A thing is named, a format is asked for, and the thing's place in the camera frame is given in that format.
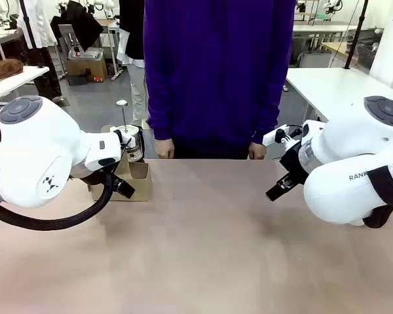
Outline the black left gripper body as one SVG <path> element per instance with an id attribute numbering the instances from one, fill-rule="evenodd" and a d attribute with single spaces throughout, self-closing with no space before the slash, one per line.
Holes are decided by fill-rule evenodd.
<path id="1" fill-rule="evenodd" d="M 104 158 L 92 164 L 92 169 L 86 167 L 81 162 L 71 168 L 70 178 L 80 179 L 88 185 L 102 184 L 106 187 L 112 187 L 114 181 L 114 169 L 118 166 L 118 161 L 114 158 Z"/>

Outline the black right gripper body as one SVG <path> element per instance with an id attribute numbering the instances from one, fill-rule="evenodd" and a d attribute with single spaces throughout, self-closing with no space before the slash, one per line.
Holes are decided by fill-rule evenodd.
<path id="1" fill-rule="evenodd" d="M 282 178 L 285 183 L 288 184 L 304 184 L 308 173 L 303 169 L 299 161 L 299 150 L 301 148 L 301 142 L 296 143 L 288 148 L 280 159 L 280 163 L 288 171 L 288 173 Z"/>

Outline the brown cardboard cup carrier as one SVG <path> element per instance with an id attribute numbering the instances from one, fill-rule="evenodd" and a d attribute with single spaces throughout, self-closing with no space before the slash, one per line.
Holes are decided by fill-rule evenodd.
<path id="1" fill-rule="evenodd" d="M 114 176 L 118 176 L 135 188 L 134 195 L 128 199 L 113 191 L 112 201 L 148 201 L 151 198 L 152 180 L 148 163 L 129 162 L 126 147 L 134 144 L 134 138 L 118 130 L 115 126 L 106 126 L 101 133 L 88 133 L 90 150 L 84 159 L 87 168 L 104 158 L 114 158 L 118 166 L 114 169 Z M 88 185 L 92 199 L 97 200 L 103 192 L 103 185 Z"/>

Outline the person's left hand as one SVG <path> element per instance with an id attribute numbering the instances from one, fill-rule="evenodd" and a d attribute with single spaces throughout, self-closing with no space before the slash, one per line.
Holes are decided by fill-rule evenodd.
<path id="1" fill-rule="evenodd" d="M 267 148 L 262 144 L 251 142 L 248 152 L 251 160 L 263 160 L 267 154 Z"/>

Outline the person's right hand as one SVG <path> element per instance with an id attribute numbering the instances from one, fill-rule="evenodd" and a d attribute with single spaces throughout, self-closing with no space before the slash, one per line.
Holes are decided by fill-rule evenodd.
<path id="1" fill-rule="evenodd" d="M 174 143 L 172 139 L 156 139 L 155 151 L 160 159 L 172 159 L 174 157 Z"/>

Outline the glass French press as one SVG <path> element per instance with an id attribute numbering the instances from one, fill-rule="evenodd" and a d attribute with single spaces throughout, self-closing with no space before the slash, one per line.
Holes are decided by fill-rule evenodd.
<path id="1" fill-rule="evenodd" d="M 128 161 L 143 162 L 144 148 L 142 130 L 137 126 L 126 123 L 126 107 L 128 105 L 126 100 L 120 99 L 116 102 L 116 105 L 121 109 L 123 121 L 123 125 L 118 126 L 117 129 L 134 138 L 134 144 L 129 143 L 126 147 Z"/>

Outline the brown cardboard box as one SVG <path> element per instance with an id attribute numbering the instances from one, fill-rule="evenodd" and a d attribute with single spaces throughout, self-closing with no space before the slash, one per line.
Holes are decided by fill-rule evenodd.
<path id="1" fill-rule="evenodd" d="M 101 83 L 107 79 L 107 68 L 103 58 L 93 60 L 67 60 L 65 63 L 67 82 L 70 86 Z"/>

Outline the person in purple sweater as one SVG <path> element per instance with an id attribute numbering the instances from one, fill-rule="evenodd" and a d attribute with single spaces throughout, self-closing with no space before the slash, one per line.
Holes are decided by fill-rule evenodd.
<path id="1" fill-rule="evenodd" d="M 145 0 L 149 123 L 177 159 L 249 158 L 278 122 L 296 0 Z"/>

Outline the white side table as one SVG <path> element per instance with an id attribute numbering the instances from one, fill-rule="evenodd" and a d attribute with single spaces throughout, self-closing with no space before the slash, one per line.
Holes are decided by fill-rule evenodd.
<path id="1" fill-rule="evenodd" d="M 47 72 L 48 67 L 24 66 L 21 73 L 0 80 L 0 98 Z"/>

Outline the light wooden table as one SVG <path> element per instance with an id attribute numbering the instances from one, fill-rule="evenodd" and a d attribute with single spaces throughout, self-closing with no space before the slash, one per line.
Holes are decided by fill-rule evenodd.
<path id="1" fill-rule="evenodd" d="M 348 56 L 347 42 L 324 42 L 322 48 L 331 50 L 334 53 Z"/>

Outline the grey device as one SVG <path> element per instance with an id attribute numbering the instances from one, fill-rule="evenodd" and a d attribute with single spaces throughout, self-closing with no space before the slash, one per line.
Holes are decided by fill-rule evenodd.
<path id="1" fill-rule="evenodd" d="M 74 46 L 68 54 L 69 60 L 100 61 L 102 58 L 103 49 L 96 47 L 89 47 L 87 50 L 83 50 L 80 46 Z"/>

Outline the black mesh basket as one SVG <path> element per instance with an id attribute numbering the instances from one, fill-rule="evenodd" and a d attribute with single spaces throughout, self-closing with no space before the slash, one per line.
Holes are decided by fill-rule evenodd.
<path id="1" fill-rule="evenodd" d="M 377 54 L 379 43 L 365 44 L 359 43 L 356 45 L 356 53 L 358 55 L 358 62 L 366 69 L 371 69 L 373 61 Z"/>

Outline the brown furry bundle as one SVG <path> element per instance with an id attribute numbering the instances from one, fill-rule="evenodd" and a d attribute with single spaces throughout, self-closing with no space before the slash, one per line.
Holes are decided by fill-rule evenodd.
<path id="1" fill-rule="evenodd" d="M 0 80 L 23 72 L 24 64 L 16 59 L 5 59 L 0 61 Z"/>

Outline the long white workbench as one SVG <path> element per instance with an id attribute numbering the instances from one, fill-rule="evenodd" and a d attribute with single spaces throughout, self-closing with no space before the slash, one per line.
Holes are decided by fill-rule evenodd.
<path id="1" fill-rule="evenodd" d="M 318 39 L 341 42 L 345 40 L 346 33 L 350 30 L 356 31 L 357 25 L 330 23 L 294 23 L 293 39 Z"/>

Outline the black stand pole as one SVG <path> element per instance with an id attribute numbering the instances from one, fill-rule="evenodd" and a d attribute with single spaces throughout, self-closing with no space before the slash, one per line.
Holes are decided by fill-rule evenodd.
<path id="1" fill-rule="evenodd" d="M 343 69 L 345 69 L 345 70 L 349 70 L 350 69 L 350 64 L 351 64 L 351 61 L 352 61 L 352 58 L 353 58 L 353 55 L 354 55 L 354 52 L 355 52 L 355 49 L 356 49 L 356 45 L 358 43 L 358 39 L 359 39 L 359 36 L 360 36 L 360 32 L 361 32 L 361 29 L 362 29 L 362 26 L 363 26 L 363 23 L 364 23 L 364 20 L 365 20 L 365 14 L 366 14 L 366 11 L 367 11 L 368 3 L 369 3 L 369 0 L 364 0 L 364 4 L 363 4 L 363 7 L 362 7 L 362 11 L 361 11 L 360 17 L 359 17 L 359 21 L 358 21 L 358 25 L 357 25 L 357 28 L 356 28 L 356 32 L 355 32 L 354 38 L 352 40 L 351 48 L 350 48 L 350 51 L 348 53 L 348 57 L 346 59 L 345 65 L 343 67 Z"/>

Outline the black hanging cloth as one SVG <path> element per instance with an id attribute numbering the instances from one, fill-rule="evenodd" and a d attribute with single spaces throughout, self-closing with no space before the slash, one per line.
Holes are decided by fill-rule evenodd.
<path id="1" fill-rule="evenodd" d="M 103 27 L 80 3 L 69 0 L 67 6 L 60 16 L 54 16 L 50 23 L 54 36 L 62 38 L 59 25 L 70 24 L 75 36 L 81 46 L 86 51 L 98 39 L 103 32 Z"/>

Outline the bystander in black top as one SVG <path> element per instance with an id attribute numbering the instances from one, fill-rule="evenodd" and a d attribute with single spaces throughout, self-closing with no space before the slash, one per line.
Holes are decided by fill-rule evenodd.
<path id="1" fill-rule="evenodd" d="M 117 59 L 130 76 L 132 125 L 142 127 L 149 118 L 143 53 L 144 0 L 119 0 L 119 47 Z"/>

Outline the bystander in white coat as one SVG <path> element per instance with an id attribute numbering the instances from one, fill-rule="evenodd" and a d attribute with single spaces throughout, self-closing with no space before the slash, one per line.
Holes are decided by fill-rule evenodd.
<path id="1" fill-rule="evenodd" d="M 57 44 L 42 0 L 18 0 L 17 30 L 21 36 L 23 53 L 29 66 L 48 67 L 48 71 L 34 79 L 40 96 L 59 107 L 65 107 L 55 66 L 48 49 Z"/>

